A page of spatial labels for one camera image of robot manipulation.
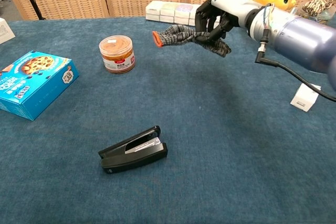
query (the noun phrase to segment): blue carpet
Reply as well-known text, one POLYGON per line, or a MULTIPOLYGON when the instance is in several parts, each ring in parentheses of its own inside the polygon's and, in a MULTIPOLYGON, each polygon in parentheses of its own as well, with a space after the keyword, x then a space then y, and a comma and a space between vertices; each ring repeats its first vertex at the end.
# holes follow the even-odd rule
MULTIPOLYGON (((336 104, 290 105, 300 82, 254 63, 242 29, 221 58, 196 44, 157 48, 143 18, 10 22, 0 66, 30 50, 74 60, 80 77, 31 122, 0 111, 1 223, 331 223, 336 104), (133 40, 136 67, 110 74, 98 44, 133 40), (168 156, 108 175, 98 151, 154 125, 168 156)), ((327 76, 292 67, 331 94, 327 76)))

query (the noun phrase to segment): black stapler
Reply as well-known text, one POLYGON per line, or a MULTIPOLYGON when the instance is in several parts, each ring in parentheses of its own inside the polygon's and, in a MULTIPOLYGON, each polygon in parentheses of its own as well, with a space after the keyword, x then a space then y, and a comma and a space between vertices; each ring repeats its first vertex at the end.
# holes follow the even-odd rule
POLYGON ((167 156, 166 143, 160 142, 161 129, 151 127, 98 152, 106 173, 118 173, 153 163, 167 156))

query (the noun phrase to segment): cookie box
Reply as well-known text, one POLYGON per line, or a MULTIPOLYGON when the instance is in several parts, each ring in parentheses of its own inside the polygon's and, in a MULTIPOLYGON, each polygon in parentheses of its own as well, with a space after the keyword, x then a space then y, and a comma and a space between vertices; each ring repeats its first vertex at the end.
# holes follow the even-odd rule
POLYGON ((0 71, 0 109, 33 121, 78 76, 71 59, 31 51, 0 71))

